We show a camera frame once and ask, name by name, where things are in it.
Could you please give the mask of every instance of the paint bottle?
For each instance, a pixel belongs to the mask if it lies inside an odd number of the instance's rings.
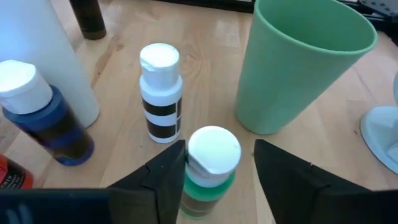
[[[178,138],[183,81],[178,50],[168,44],[150,44],[140,52],[139,79],[149,137],[157,143]]]
[[[0,62],[3,114],[61,164],[75,166],[93,153],[94,143],[61,92],[45,82],[34,65]]]
[[[56,86],[84,127],[100,106],[49,0],[0,1],[0,62],[18,60],[40,70]]]
[[[32,185],[32,173],[0,154],[0,189],[31,189]]]
[[[106,35],[98,0],[69,0],[83,37],[98,40]]]
[[[231,187],[241,146],[228,130],[207,126],[195,131],[188,142],[182,215],[201,219],[209,214]]]

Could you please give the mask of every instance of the dark bottle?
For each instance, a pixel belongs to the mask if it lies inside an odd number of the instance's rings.
[[[61,92],[34,65],[0,62],[0,104],[4,117],[43,146],[59,163],[75,166],[93,153],[94,142]]]
[[[98,0],[69,0],[83,37],[98,40],[106,35]]]

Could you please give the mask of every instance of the black stripe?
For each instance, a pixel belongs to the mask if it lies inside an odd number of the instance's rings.
[[[182,104],[182,97],[180,98],[180,100],[177,103],[177,118],[179,118],[181,116],[181,104]]]
[[[69,132],[70,130],[76,129],[79,127],[80,123],[78,123],[75,116],[72,114],[70,110],[67,111],[66,115],[61,118],[57,123],[52,126],[49,126],[45,129],[31,131],[28,129],[23,129],[27,134],[29,134],[32,138],[34,138],[37,142],[48,142],[53,139],[62,137],[64,134]]]
[[[181,127],[181,118],[177,120],[177,132],[180,131],[180,127]]]
[[[54,158],[66,157],[69,159],[79,159],[90,150],[91,144],[92,139],[85,133],[81,135],[81,138],[76,139],[66,146],[51,148],[49,153],[51,153]]]
[[[185,192],[182,193],[181,202],[187,206],[188,208],[194,209],[196,211],[206,211],[211,210],[216,206],[219,199],[211,201],[211,202],[201,202],[191,198]]]
[[[144,109],[153,115],[157,115],[157,116],[167,116],[170,114],[174,114],[175,113],[175,103],[173,103],[172,105],[168,105],[168,106],[154,106],[149,104],[148,102],[146,102],[144,99],[142,99],[142,104],[144,105]]]
[[[191,217],[195,217],[195,218],[204,217],[205,215],[211,213],[211,211],[213,210],[213,209],[210,209],[210,210],[205,210],[205,211],[195,211],[195,210],[191,210],[183,203],[180,204],[180,209],[183,212],[185,212],[185,214],[187,214]]]
[[[146,120],[150,134],[157,138],[169,138],[176,133],[175,130],[177,125],[175,124],[171,126],[159,126],[150,122],[148,119]]]

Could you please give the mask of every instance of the white tube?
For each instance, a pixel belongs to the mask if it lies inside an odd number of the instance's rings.
[[[34,64],[84,127],[94,123],[100,107],[49,0],[0,1],[0,32],[0,62]]]
[[[180,134],[183,81],[179,60],[177,49],[168,44],[150,44],[140,52],[142,104],[149,137],[157,143],[170,143]]]

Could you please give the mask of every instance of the wood grain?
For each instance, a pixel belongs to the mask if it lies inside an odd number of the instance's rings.
[[[398,48],[384,34],[372,52],[281,132],[258,136],[245,130],[233,113],[250,14],[147,0],[100,1],[108,35],[91,41],[81,36],[68,2],[52,2],[88,72],[101,114],[89,129],[95,153],[77,167],[56,163],[0,117],[1,152],[31,170],[36,187],[106,187],[168,146],[147,135],[138,85],[140,49],[165,42],[180,51],[185,85],[180,138],[217,125],[234,133],[243,147],[236,182],[214,212],[202,221],[179,217],[177,223],[274,223],[252,158],[257,138],[370,189],[398,188],[398,176],[370,153],[359,130],[365,112],[394,105]]]

